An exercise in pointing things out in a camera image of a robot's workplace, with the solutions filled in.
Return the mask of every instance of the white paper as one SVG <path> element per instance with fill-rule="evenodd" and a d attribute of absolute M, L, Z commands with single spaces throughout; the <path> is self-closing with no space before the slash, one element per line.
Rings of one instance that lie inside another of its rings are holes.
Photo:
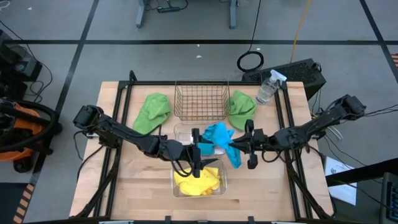
<path fill-rule="evenodd" d="M 332 159 L 330 157 L 326 158 L 325 175 L 337 174 L 339 172 L 354 169 L 349 165 L 344 165 L 342 162 Z M 356 187 L 356 183 L 351 183 L 350 185 Z M 330 195 L 338 200 L 356 205 L 356 188 L 350 187 L 349 185 L 339 185 L 334 187 L 329 187 Z"/>

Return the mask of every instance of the blue cloth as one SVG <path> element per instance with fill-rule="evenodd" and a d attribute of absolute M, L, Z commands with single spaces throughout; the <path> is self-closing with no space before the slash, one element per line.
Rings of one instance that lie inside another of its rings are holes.
<path fill-rule="evenodd" d="M 198 147 L 200 149 L 200 154 L 203 156 L 211 156 L 214 154 L 214 144 L 199 142 Z"/>
<path fill-rule="evenodd" d="M 227 130 L 224 122 L 219 122 L 209 126 L 205 130 L 203 138 L 225 149 L 229 161 L 231 162 L 232 166 L 237 169 L 242 164 L 241 153 L 239 150 L 228 145 L 229 143 L 233 142 L 231 139 L 233 134 L 233 129 Z"/>

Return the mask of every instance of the metal wire basket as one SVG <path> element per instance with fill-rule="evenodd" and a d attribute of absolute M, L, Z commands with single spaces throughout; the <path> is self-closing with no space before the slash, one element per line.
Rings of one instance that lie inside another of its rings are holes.
<path fill-rule="evenodd" d="M 174 115 L 182 121 L 224 120 L 229 107 L 226 80 L 175 82 Z"/>

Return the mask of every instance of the wooden tabletop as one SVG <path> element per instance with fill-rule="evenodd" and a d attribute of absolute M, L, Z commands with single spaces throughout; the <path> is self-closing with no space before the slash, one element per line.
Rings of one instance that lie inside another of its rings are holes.
<path fill-rule="evenodd" d="M 113 112 L 117 86 L 117 82 L 103 82 L 98 97 L 97 105 L 110 116 Z M 288 87 L 295 125 L 310 121 L 310 111 L 303 84 L 289 82 Z M 259 87 L 230 86 L 229 88 L 231 95 L 235 90 L 240 90 L 254 97 Z M 133 86 L 127 126 L 132 127 L 146 96 L 151 93 L 167 95 L 173 108 L 173 85 Z M 285 125 L 289 126 L 283 94 L 280 93 L 280 96 Z M 118 121 L 121 120 L 124 97 L 121 100 Z M 178 123 L 181 121 L 172 113 L 162 126 L 162 134 L 167 134 L 169 139 L 173 139 L 174 126 Z M 272 135 L 279 130 L 275 100 L 257 107 L 254 127 L 262 128 L 264 134 L 267 135 Z M 243 132 L 236 130 L 233 137 L 237 138 L 242 134 Z M 310 141 L 310 145 L 318 147 L 314 140 Z M 99 148 L 98 139 L 89 139 L 85 158 L 97 148 Z M 80 212 L 97 190 L 104 152 L 103 149 L 97 153 L 82 168 L 70 215 Z M 124 141 L 111 218 L 114 220 L 164 220 L 165 216 L 171 215 L 173 220 L 245 221 L 248 220 L 248 216 L 253 216 L 257 221 L 294 220 L 285 164 L 281 160 L 266 163 L 262 161 L 261 155 L 258 156 L 259 163 L 254 170 L 246 167 L 247 155 L 242 154 L 242 166 L 238 169 L 233 169 L 228 158 L 223 156 L 222 160 L 228 174 L 228 188 L 224 195 L 175 198 L 170 187 L 171 164 L 160 159 L 146 157 L 135 145 Z M 267 152 L 266 157 L 272 159 L 275 153 Z M 309 154 L 303 151 L 302 162 L 309 191 L 323 209 L 332 214 L 333 208 L 319 155 L 313 151 Z M 305 217 L 302 194 L 298 188 L 297 193 L 300 213 L 302 217 Z M 107 199 L 108 190 L 104 193 L 103 205 L 106 204 Z"/>

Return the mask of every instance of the green cloth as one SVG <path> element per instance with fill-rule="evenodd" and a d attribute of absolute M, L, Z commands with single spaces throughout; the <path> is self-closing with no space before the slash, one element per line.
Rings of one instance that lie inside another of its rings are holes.
<path fill-rule="evenodd" d="M 235 90 L 234 95 L 229 99 L 231 112 L 229 114 L 229 122 L 235 128 L 244 130 L 246 120 L 254 119 L 254 112 L 257 103 L 254 99 L 239 90 Z"/>
<path fill-rule="evenodd" d="M 147 134 L 156 126 L 165 122 L 170 116 L 170 112 L 170 103 L 167 96 L 160 93 L 148 95 L 132 128 L 141 134 Z"/>

